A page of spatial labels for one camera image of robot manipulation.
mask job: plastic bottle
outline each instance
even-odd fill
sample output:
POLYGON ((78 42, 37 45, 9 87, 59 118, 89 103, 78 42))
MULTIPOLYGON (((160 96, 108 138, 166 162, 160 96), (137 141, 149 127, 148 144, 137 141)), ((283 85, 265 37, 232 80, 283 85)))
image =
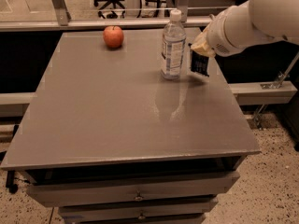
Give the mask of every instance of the plastic bottle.
POLYGON ((180 20, 181 11, 172 10, 170 22, 163 31, 161 73, 166 79, 177 79, 180 76, 186 41, 186 33, 180 20))

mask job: bottle label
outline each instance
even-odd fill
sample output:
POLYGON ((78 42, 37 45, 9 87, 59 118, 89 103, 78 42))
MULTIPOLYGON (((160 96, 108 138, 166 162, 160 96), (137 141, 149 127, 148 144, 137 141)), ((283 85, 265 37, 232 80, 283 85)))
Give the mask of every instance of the bottle label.
POLYGON ((170 76, 178 76, 183 59, 185 39, 175 42, 162 41, 162 71, 170 76))

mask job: drawer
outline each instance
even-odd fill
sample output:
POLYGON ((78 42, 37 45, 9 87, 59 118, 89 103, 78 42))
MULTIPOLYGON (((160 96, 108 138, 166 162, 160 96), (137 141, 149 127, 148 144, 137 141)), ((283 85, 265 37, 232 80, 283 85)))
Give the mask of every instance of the drawer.
POLYGON ((28 195, 46 207, 119 203, 225 193, 238 172, 170 175, 86 183, 30 186, 28 195))
POLYGON ((213 197, 193 197, 140 203, 81 205, 61 207, 59 208, 59 214, 65 221, 70 223, 128 218, 141 221, 149 217, 201 214, 209 212, 217 202, 217 198, 213 197))
POLYGON ((145 219, 130 218, 116 220, 99 220, 88 222, 68 222, 65 224, 200 224, 205 220, 205 214, 177 215, 167 217, 146 217, 145 219))

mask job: speckled floor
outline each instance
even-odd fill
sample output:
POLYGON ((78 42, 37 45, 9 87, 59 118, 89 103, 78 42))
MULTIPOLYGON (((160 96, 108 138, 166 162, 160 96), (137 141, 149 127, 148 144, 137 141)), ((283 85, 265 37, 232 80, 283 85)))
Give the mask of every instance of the speckled floor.
MULTIPOLYGON (((299 153, 295 142, 280 120, 279 114, 263 116, 262 131, 256 129, 251 115, 250 127, 260 144, 261 154, 247 157, 240 165, 240 179, 208 214, 204 224, 299 223, 299 153)), ((11 127, 0 125, 2 137, 11 127)), ((6 149, 9 143, 0 143, 6 149)), ((0 171, 0 223, 64 223, 57 209, 45 208, 25 193, 27 184, 16 180, 19 190, 10 194, 5 189, 7 172, 0 171)))

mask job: gray tabletop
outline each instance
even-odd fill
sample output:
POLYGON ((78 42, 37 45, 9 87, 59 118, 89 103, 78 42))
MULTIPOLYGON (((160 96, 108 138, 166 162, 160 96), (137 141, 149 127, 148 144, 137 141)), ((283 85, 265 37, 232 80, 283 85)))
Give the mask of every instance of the gray tabletop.
MULTIPOLYGON (((187 44, 199 30, 187 30, 187 44)), ((2 163, 34 169, 227 157, 259 152, 214 59, 210 77, 160 74, 162 30, 64 33, 2 163)))

